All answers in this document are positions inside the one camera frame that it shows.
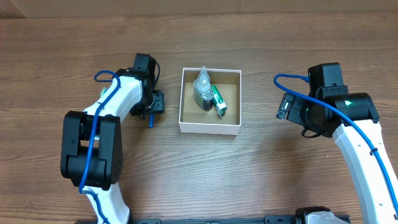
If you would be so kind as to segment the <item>blue disposable razor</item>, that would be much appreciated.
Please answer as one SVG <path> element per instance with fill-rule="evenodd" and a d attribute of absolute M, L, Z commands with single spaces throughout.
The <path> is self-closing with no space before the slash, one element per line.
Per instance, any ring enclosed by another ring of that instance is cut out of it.
<path fill-rule="evenodd" d="M 150 118 L 149 118 L 149 127 L 150 128 L 153 128 L 153 126 L 154 126 L 154 118 L 155 118 L 155 115 L 150 114 Z"/>

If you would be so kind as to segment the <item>clear hand wash bottle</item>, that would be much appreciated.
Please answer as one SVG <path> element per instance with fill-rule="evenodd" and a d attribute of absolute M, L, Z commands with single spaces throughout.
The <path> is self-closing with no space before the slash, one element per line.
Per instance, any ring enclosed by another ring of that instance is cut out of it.
<path fill-rule="evenodd" d="M 205 66 L 201 67 L 200 74 L 193 82 L 193 96 L 197 105 L 204 111 L 213 107 L 214 93 L 210 83 L 210 76 Z"/>

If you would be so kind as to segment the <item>green Dettol soap bar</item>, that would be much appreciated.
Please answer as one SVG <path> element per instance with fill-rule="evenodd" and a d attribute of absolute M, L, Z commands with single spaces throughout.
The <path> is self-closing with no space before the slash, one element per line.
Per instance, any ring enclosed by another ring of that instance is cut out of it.
<path fill-rule="evenodd" d="M 226 114 L 226 110 L 228 109 L 228 107 L 227 107 L 227 105 L 226 105 L 226 103 L 216 85 L 212 86 L 212 90 L 213 90 L 213 95 L 214 95 L 213 104 L 214 104 L 214 107 L 216 109 L 218 116 L 221 119 Z"/>

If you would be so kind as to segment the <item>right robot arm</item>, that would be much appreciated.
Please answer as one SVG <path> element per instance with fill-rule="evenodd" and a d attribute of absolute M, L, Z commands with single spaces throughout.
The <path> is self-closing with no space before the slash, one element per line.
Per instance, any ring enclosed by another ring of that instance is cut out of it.
<path fill-rule="evenodd" d="M 277 118 L 303 127 L 313 137 L 332 138 L 348 166 L 365 223 L 397 223 L 397 177 L 388 158 L 380 116 L 367 93 L 349 93 L 338 62 L 310 67 L 307 95 L 274 84 L 285 92 Z"/>

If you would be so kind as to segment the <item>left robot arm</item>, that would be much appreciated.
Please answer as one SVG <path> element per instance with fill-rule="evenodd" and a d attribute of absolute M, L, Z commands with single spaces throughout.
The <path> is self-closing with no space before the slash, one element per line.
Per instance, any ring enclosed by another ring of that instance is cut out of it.
<path fill-rule="evenodd" d="M 164 94 L 156 90 L 160 65 L 149 54 L 136 54 L 133 66 L 111 75 L 109 88 L 83 111 L 69 111 L 63 120 L 60 171 L 96 213 L 97 223 L 132 223 L 119 178 L 123 169 L 121 124 L 127 115 L 149 118 L 165 112 Z"/>

